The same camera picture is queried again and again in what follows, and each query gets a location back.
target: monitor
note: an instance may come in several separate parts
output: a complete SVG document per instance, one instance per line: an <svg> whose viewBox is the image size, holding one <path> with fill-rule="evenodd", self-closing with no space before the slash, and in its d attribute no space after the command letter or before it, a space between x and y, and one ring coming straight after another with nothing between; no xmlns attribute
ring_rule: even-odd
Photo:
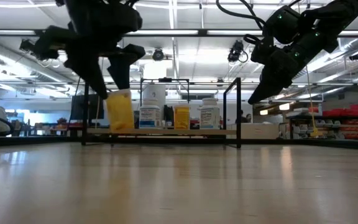
<svg viewBox="0 0 358 224"><path fill-rule="evenodd" d="M71 119L82 120L83 108L84 108L84 95L73 96L71 99ZM91 94L88 98L88 119L103 119L103 99L97 94Z"/></svg>

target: wooden floor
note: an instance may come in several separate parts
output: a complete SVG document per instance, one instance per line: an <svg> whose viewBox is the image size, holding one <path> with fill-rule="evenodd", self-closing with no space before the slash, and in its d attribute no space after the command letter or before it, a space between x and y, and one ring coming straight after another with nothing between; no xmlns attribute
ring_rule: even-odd
<svg viewBox="0 0 358 224"><path fill-rule="evenodd" d="M356 223L358 150L0 148L0 223Z"/></svg>

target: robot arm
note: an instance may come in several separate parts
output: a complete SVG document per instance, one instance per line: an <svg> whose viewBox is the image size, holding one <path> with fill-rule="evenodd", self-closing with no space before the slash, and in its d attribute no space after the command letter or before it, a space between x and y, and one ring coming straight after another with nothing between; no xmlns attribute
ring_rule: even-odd
<svg viewBox="0 0 358 224"><path fill-rule="evenodd" d="M142 27L140 14L133 9L138 0L55 0L66 5L70 16L69 29L50 26L39 34L34 45L22 50L32 52L39 60L58 58L58 50L67 53L64 65L72 69L102 98L107 89L99 67L99 57L107 57L108 72L119 89L129 88L129 67L145 55L141 46L117 46L122 36Z"/></svg>
<svg viewBox="0 0 358 224"><path fill-rule="evenodd" d="M290 6L275 11L266 21L262 40L245 35L255 44L253 62L264 64L260 84L248 102L254 104L279 94L321 50L331 53L337 36L358 16L358 0L334 0L324 7L299 14ZM273 38L282 44L274 46Z"/></svg>

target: wooden shelf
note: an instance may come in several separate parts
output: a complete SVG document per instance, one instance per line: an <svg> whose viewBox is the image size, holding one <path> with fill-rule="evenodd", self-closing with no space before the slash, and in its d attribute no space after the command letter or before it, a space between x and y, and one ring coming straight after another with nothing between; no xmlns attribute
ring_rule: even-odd
<svg viewBox="0 0 358 224"><path fill-rule="evenodd" d="M115 132L110 132L110 129L106 128L88 128L89 134L171 134L171 135L228 135L236 134L236 130L208 130L208 129L196 129L196 130L175 130L175 129L122 129Z"/></svg>

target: white bottle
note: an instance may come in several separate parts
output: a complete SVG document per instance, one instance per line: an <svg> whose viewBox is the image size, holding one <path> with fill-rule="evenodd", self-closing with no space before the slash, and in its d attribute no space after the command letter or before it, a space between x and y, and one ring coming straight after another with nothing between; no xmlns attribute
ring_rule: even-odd
<svg viewBox="0 0 358 224"><path fill-rule="evenodd" d="M204 98L200 111L200 129L219 129L221 117L217 99Z"/></svg>
<svg viewBox="0 0 358 224"><path fill-rule="evenodd" d="M157 99L145 99L139 110L139 128L160 128L160 107Z"/></svg>

